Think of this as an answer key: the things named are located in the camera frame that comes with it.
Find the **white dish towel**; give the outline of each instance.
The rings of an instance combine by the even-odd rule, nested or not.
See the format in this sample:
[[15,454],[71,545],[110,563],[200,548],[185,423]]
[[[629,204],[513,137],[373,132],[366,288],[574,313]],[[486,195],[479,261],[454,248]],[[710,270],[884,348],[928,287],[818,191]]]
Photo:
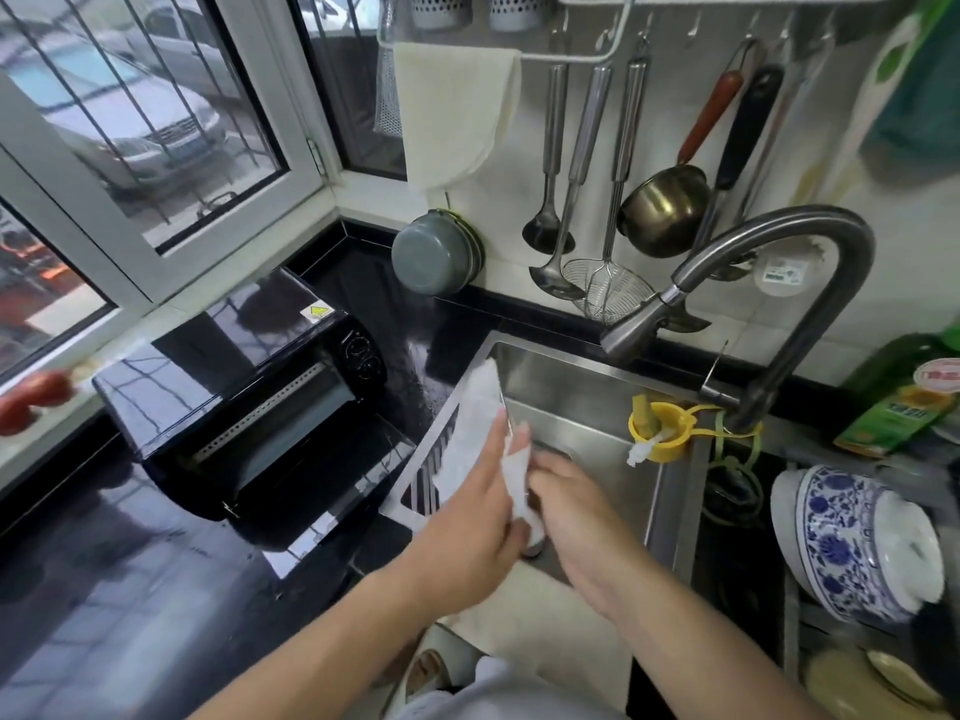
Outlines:
[[[450,441],[443,450],[439,472],[434,475],[433,484],[437,488],[440,505],[467,479],[473,469],[480,451],[487,441],[491,425],[497,412],[503,406],[500,392],[500,378],[497,362],[486,359],[474,368],[466,380],[457,409],[457,422],[453,427]],[[510,451],[507,440],[506,452]],[[507,486],[507,494],[513,501],[514,520],[522,518],[530,526],[530,539],[527,545],[534,546],[544,539],[544,521],[527,504],[527,467],[530,464],[530,447],[521,449],[500,460],[500,472]]]
[[410,186],[442,189],[471,176],[517,112],[521,52],[396,43],[393,67]]

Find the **black handle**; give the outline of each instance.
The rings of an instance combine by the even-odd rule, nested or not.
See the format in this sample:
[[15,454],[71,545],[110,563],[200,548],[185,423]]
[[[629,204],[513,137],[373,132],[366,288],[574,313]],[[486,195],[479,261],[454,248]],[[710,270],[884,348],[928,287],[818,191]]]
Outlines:
[[737,184],[760,141],[783,82],[784,66],[779,63],[767,63],[756,69],[740,98],[736,117],[726,137],[720,167],[717,168],[717,189],[729,191]]

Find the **green bottle cap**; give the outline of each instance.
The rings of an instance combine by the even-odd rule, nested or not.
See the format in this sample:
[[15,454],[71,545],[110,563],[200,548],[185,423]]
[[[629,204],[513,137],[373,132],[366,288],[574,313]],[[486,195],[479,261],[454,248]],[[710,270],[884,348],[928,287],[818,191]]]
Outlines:
[[960,318],[943,329],[940,341],[951,351],[960,351]]

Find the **forearm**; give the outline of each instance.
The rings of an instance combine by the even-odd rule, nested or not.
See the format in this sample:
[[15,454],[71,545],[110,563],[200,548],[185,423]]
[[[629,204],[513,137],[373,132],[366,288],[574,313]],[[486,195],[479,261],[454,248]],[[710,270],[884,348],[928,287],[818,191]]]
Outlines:
[[190,720],[338,718],[430,621],[397,569],[372,573]]
[[679,720],[821,720],[823,711],[725,616],[645,552],[614,620]]

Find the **floral pattern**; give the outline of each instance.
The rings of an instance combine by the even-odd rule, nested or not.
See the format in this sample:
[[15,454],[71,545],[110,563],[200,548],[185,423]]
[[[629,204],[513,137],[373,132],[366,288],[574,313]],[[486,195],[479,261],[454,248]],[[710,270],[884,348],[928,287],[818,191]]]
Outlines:
[[884,580],[874,543],[874,508],[889,490],[876,480],[827,466],[800,482],[800,557],[817,598],[838,619],[867,614],[904,623],[911,618]]

